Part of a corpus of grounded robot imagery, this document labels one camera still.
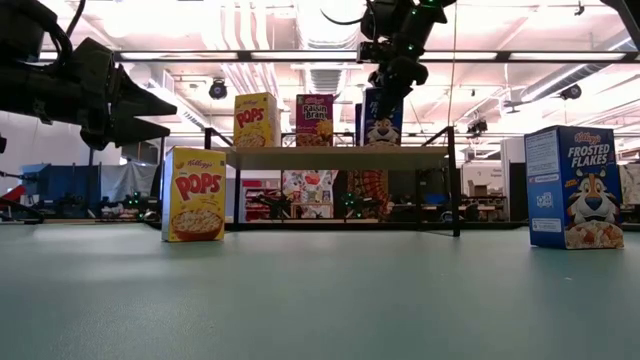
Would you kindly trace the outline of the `yellow Corn Pops cereal box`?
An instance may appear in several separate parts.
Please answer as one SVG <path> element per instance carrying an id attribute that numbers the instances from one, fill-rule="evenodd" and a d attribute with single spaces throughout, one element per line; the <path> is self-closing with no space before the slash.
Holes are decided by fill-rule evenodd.
<path id="1" fill-rule="evenodd" d="M 234 105 L 236 147 L 279 147 L 281 122 L 276 98 L 268 93 L 237 95 Z"/>
<path id="2" fill-rule="evenodd" d="M 170 149 L 164 163 L 162 240 L 221 240 L 225 185 L 225 153 L 191 147 Z"/>

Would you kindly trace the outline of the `wooden shelf black metal frame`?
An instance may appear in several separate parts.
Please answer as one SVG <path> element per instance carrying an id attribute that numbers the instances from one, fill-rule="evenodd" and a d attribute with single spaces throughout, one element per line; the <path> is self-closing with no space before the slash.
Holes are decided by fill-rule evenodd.
<path id="1" fill-rule="evenodd" d="M 220 138 L 220 151 L 227 154 L 227 164 L 235 170 L 233 222 L 235 232 L 254 230 L 449 230 L 454 238 L 461 234 L 459 206 L 461 186 L 456 174 L 455 130 L 447 126 L 430 137 L 420 147 L 249 147 L 236 148 L 214 128 L 204 130 L 204 148 L 211 150 L 212 139 Z M 453 219 L 449 223 L 427 224 L 423 220 L 419 172 L 447 162 L 449 203 Z M 276 170 L 393 170 L 412 171 L 415 180 L 415 222 L 367 223 L 363 220 L 267 220 L 254 223 L 240 221 L 241 173 L 244 171 Z"/>

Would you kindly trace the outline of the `black background stand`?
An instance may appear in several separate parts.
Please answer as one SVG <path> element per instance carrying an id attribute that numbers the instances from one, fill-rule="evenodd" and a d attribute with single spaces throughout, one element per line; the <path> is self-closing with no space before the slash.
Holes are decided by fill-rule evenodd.
<path id="1" fill-rule="evenodd" d="M 93 204 L 100 196 L 100 164 L 95 161 L 95 153 L 94 149 L 89 149 L 85 191 L 87 205 Z"/>

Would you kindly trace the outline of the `red storage rack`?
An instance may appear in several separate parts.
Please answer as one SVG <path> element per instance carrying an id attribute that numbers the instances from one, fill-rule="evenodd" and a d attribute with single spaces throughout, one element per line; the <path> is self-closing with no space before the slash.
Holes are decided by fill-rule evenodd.
<path id="1" fill-rule="evenodd" d="M 275 211 L 265 204 L 280 197 L 280 181 L 277 179 L 245 179 L 241 182 L 240 219 L 244 223 L 272 220 Z"/>

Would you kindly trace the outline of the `blue Frosted Flakes cereal box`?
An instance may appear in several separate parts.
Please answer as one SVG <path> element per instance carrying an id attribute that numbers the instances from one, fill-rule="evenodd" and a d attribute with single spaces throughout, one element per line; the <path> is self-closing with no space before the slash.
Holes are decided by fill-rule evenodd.
<path id="1" fill-rule="evenodd" d="M 357 146 L 400 146 L 403 105 L 394 108 L 390 116 L 377 119 L 375 111 L 381 98 L 380 90 L 367 88 L 363 102 L 355 105 L 355 136 Z"/>
<path id="2" fill-rule="evenodd" d="M 624 246 L 613 130 L 551 126 L 525 135 L 524 149 L 531 245 Z"/>

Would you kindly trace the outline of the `grey tarp cloth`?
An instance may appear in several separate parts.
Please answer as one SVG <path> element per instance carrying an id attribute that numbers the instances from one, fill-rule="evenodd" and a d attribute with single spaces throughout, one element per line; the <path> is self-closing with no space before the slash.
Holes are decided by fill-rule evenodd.
<path id="1" fill-rule="evenodd" d="M 156 165 L 129 162 L 125 165 L 103 165 L 100 170 L 101 196 L 111 202 L 122 201 L 127 195 L 151 194 Z"/>

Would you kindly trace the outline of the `black rig strut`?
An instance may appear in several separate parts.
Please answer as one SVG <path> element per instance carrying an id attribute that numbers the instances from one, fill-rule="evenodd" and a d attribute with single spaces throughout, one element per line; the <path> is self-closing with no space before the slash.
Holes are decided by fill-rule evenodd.
<path id="1" fill-rule="evenodd" d="M 625 27 L 640 31 L 640 0 L 600 0 L 613 8 L 623 20 Z"/>

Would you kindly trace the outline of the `silver ceiling duct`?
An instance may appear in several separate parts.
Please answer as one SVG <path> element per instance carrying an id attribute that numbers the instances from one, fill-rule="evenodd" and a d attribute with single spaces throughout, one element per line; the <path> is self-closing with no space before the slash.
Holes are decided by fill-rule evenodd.
<path id="1" fill-rule="evenodd" d="M 294 0 L 299 48 L 353 50 L 360 34 L 364 0 Z M 339 95 L 347 70 L 338 64 L 304 67 L 305 92 Z"/>

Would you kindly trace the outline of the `background robot workbench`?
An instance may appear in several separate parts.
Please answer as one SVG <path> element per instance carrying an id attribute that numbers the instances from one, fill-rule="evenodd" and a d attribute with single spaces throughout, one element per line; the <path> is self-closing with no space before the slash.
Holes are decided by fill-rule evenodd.
<path id="1" fill-rule="evenodd" d="M 161 218 L 155 197 L 144 197 L 135 191 L 123 200 L 112 201 L 108 196 L 91 204 L 88 197 L 65 193 L 57 200 L 39 202 L 40 212 L 47 219 L 87 219 L 98 222 L 158 222 Z"/>

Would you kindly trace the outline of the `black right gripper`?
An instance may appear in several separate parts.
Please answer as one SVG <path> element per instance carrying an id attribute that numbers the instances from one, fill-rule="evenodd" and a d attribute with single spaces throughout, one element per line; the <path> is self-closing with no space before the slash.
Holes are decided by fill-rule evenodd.
<path id="1" fill-rule="evenodd" d="M 423 85 L 426 82 L 429 72 L 420 64 L 419 58 L 425 52 L 430 34 L 430 29 L 399 31 L 381 40 L 370 29 L 362 31 L 366 41 L 358 45 L 356 62 L 378 65 L 368 76 L 368 82 L 379 87 L 374 111 L 376 120 L 391 116 L 414 83 Z"/>

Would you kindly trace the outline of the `magenta Raisin Bran cereal box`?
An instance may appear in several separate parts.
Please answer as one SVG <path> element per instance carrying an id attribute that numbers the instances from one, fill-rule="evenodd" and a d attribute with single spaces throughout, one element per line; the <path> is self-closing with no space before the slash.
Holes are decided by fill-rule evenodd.
<path id="1" fill-rule="evenodd" d="M 299 94 L 296 96 L 297 147 L 333 145 L 333 102 L 331 94 Z"/>

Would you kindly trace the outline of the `orange patterned banner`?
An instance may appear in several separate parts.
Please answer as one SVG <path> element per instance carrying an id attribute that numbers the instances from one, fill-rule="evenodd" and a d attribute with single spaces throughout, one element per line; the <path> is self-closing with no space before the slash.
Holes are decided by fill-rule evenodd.
<path id="1" fill-rule="evenodd" d="M 387 170 L 353 170 L 348 172 L 347 192 L 363 197 L 372 197 L 380 201 L 377 210 L 366 212 L 364 219 L 376 219 L 383 222 L 388 217 L 389 173 Z"/>

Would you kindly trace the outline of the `red white box under shelf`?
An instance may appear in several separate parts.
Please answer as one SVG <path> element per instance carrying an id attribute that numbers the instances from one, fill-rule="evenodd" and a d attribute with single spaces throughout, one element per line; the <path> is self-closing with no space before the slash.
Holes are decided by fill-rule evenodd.
<path id="1" fill-rule="evenodd" d="M 333 186 L 337 170 L 284 170 L 282 194 L 291 204 L 293 219 L 334 217 Z"/>

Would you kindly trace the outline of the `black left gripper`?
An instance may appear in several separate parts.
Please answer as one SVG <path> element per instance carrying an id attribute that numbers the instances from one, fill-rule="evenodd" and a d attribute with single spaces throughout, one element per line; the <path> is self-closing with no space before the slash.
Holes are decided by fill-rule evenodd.
<path id="1" fill-rule="evenodd" d="M 69 65 L 80 87 L 80 100 L 71 120 L 81 127 L 81 138 L 90 148 L 104 150 L 108 144 L 120 147 L 170 134 L 164 126 L 135 117 L 116 119 L 113 110 L 118 70 L 111 49 L 85 38 L 73 51 Z M 123 72 L 118 110 L 125 114 L 175 114 L 177 107 L 141 88 Z"/>

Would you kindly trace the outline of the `blue partition panel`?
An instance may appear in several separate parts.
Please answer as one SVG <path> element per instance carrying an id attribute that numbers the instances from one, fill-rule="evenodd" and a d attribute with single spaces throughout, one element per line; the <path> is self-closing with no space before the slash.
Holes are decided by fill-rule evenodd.
<path id="1" fill-rule="evenodd" d="M 85 200 L 87 166 L 33 164 L 24 165 L 21 172 L 26 177 L 22 184 L 29 195 L 58 201 L 70 194 Z"/>

